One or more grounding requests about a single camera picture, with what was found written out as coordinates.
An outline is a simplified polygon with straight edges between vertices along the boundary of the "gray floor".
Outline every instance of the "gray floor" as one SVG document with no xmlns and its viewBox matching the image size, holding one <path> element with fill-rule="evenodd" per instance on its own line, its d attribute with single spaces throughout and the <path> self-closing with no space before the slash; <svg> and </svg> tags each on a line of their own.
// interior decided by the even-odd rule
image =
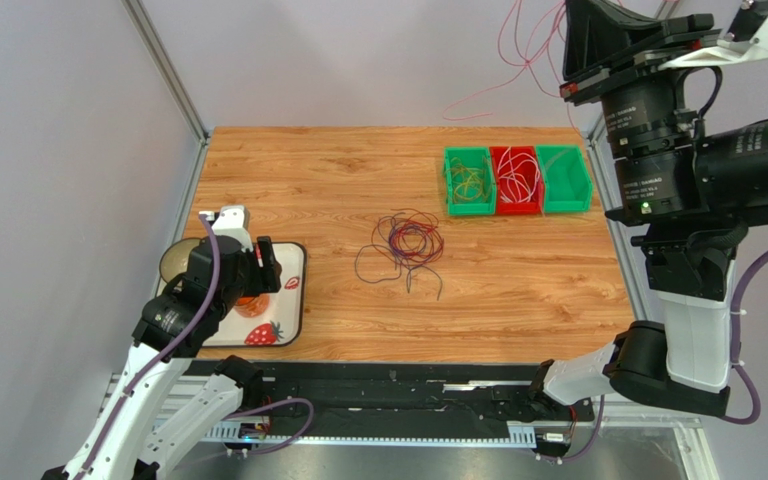
<svg viewBox="0 0 768 480">
<path fill-rule="evenodd" d="M 583 431 L 586 437 L 589 432 Z M 577 438 L 572 452 L 585 438 Z M 220 451 L 202 443 L 181 466 Z M 562 466 L 502 449 L 294 445 L 262 457 L 216 458 L 178 469 L 174 480 L 685 480 L 673 430 L 604 429 L 589 454 Z"/>
</svg>

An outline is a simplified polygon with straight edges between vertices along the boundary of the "wood grain surface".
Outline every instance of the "wood grain surface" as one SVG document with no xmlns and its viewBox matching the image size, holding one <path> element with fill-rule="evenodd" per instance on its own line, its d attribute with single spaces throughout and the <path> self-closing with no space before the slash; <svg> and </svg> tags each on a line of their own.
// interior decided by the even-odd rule
<svg viewBox="0 0 768 480">
<path fill-rule="evenodd" d="M 201 357 L 466 363 L 572 358 L 626 329 L 632 312 L 596 189 L 587 214 L 449 217 L 443 148 L 581 144 L 571 129 L 218 128 L 186 236 L 201 210 L 244 204 L 251 235 L 308 251 L 304 319 L 289 346 L 205 348 Z M 378 219 L 413 208 L 440 218 L 434 270 L 368 285 L 358 250 Z M 392 263 L 364 257 L 369 278 Z"/>
</svg>

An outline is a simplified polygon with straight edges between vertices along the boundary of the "green plastic container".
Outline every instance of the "green plastic container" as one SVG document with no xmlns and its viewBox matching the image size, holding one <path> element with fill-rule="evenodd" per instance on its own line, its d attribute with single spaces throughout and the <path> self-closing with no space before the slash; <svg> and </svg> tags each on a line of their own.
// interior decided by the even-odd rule
<svg viewBox="0 0 768 480">
<path fill-rule="evenodd" d="M 470 173 L 461 172 L 461 167 L 470 169 Z M 496 212 L 496 179 L 490 150 L 486 147 L 444 149 L 443 176 L 446 178 L 449 215 L 493 215 Z"/>
<path fill-rule="evenodd" d="M 594 184 L 576 145 L 535 147 L 544 177 L 544 213 L 578 213 L 591 209 Z"/>
</svg>

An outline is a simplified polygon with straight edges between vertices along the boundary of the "plastic storage bin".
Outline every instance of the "plastic storage bin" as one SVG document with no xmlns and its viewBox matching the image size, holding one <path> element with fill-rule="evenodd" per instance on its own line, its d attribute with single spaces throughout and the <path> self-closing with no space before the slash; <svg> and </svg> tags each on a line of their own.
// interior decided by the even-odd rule
<svg viewBox="0 0 768 480">
<path fill-rule="evenodd" d="M 544 213 L 587 212 L 594 184 L 575 145 L 537 146 L 544 178 Z"/>
<path fill-rule="evenodd" d="M 449 215 L 494 214 L 497 190 L 490 151 L 487 148 L 444 149 L 443 175 L 446 178 L 446 204 Z"/>
<path fill-rule="evenodd" d="M 496 214 L 497 215 L 534 215 L 542 211 L 544 205 L 544 179 L 537 164 L 524 161 L 528 155 L 537 160 L 533 147 L 490 147 L 493 160 L 494 178 L 496 179 Z M 531 198 L 519 202 L 528 190 L 517 183 L 525 182 L 531 190 Z"/>
</svg>

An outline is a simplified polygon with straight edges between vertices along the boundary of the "orange object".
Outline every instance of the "orange object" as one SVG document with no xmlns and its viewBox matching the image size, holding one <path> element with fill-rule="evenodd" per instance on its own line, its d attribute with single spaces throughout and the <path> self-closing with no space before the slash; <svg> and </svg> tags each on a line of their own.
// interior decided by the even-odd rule
<svg viewBox="0 0 768 480">
<path fill-rule="evenodd" d="M 269 308 L 269 296 L 263 294 L 259 297 L 242 297 L 236 301 L 236 306 L 233 308 L 243 317 L 259 317 Z"/>
</svg>

